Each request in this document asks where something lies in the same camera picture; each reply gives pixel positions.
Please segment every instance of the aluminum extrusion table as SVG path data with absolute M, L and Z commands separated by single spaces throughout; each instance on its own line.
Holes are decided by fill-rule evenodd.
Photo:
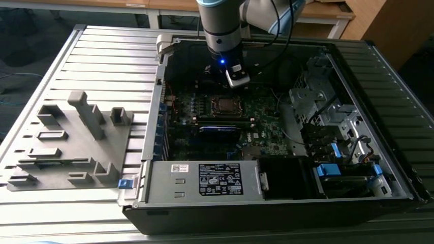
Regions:
M 427 205 L 419 211 L 384 216 L 360 226 L 340 229 L 146 236 L 140 234 L 121 213 L 116 204 L 117 189 L 9 192 L 5 185 L 15 162 L 2 161 L 5 152 L 19 149 L 25 143 L 22 136 L 34 132 L 32 126 L 37 122 L 34 114 L 40 105 L 56 103 L 61 108 L 68 108 L 65 99 L 70 90 L 85 90 L 89 103 L 97 104 L 101 111 L 112 107 L 124 107 L 126 111 L 134 113 L 122 175 L 140 172 L 141 147 L 154 82 L 154 42 L 157 35 L 166 32 L 194 35 L 194 32 L 188 31 L 76 26 L 0 145 L 0 243 L 41 240 L 60 243 L 153 241 L 285 243 L 279 240 L 309 238 L 313 242 L 312 238 L 375 234 L 396 237 L 397 233 L 434 230 L 434 209 L 432 205 Z M 364 43 L 356 41 L 327 42 L 337 46 L 355 75 L 365 77 L 363 87 L 371 90 L 372 96 L 375 92 L 384 93 L 392 90 L 395 94 L 401 93 L 408 97 L 419 106 L 416 98 L 373 47 L 367 47 Z M 385 109 L 393 106 L 389 101 L 383 100 Z M 429 191 L 434 191 L 432 170 L 421 164 L 417 166 L 417 172 L 424 174 L 420 176 L 423 183 Z M 345 243 L 347 240 L 336 239 L 333 242 Z

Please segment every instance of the floor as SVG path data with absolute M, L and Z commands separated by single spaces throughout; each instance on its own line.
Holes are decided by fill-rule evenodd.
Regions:
M 0 77 L 6 73 L 36 73 L 42 75 L 49 68 L 73 26 L 77 23 L 121 27 L 148 27 L 146 17 L 138 15 L 134 16 L 133 14 L 61 11 L 61 19 L 54 20 L 48 10 L 33 10 L 28 13 L 23 13 L 21 10 L 19 15 L 17 16 L 21 16 L 23 19 L 18 23 L 19 28 L 17 29 L 21 29 L 26 34 L 29 34 L 25 37 L 25 40 L 30 50 L 28 53 L 32 53 L 34 61 L 21 67 L 9 67 L 1 61 L 2 56 L 0 51 Z M 13 16 L 11 19 L 9 18 L 13 24 L 15 24 L 18 19 L 17 16 Z M 194 30 L 196 24 L 197 18 L 194 17 L 176 17 L 169 19 L 165 16 L 161 18 L 161 26 L 166 29 Z M 19 44 L 18 41 L 13 41 L 11 43 L 14 45 Z M 427 85 L 432 85 L 434 80 L 432 40 L 427 42 L 425 46 L 407 61 L 400 69 L 400 75 L 407 81 L 409 87 L 413 89 L 413 92 L 420 97 L 425 106 L 434 111 L 434 97 L 431 96 L 432 89 L 425 89 Z M 0 79 L 0 102 L 2 102 L 0 103 L 0 141 L 5 137 L 5 133 L 9 131 L 38 81 L 40 78 L 34 76 L 10 76 Z

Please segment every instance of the barcode sticker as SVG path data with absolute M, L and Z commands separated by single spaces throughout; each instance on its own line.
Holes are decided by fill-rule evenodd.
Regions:
M 172 164 L 170 173 L 188 173 L 188 164 Z

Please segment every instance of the wooden desk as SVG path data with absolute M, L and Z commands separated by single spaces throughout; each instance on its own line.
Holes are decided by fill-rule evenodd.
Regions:
M 198 16 L 196 0 L 149 0 L 148 8 L 152 29 L 158 29 L 160 27 L 160 15 Z M 353 17 L 353 13 L 343 12 L 336 4 L 323 4 L 319 2 L 307 4 L 296 21 L 295 36 L 337 39 L 348 21 Z
M 0 7 L 146 14 L 149 0 L 0 0 Z
M 434 33 L 432 0 L 345 0 L 357 18 L 341 38 L 371 40 L 397 70 Z
M 146 14 L 152 29 L 160 29 L 160 16 L 198 16 L 196 0 L 0 0 L 0 7 L 84 12 Z M 336 4 L 307 4 L 293 36 L 339 38 L 353 19 Z

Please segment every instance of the motherboard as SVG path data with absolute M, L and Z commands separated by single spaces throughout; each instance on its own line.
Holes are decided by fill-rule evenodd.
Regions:
M 217 79 L 184 77 L 165 88 L 169 160 L 252 160 L 288 154 L 276 110 L 280 99 L 269 87 L 230 89 Z

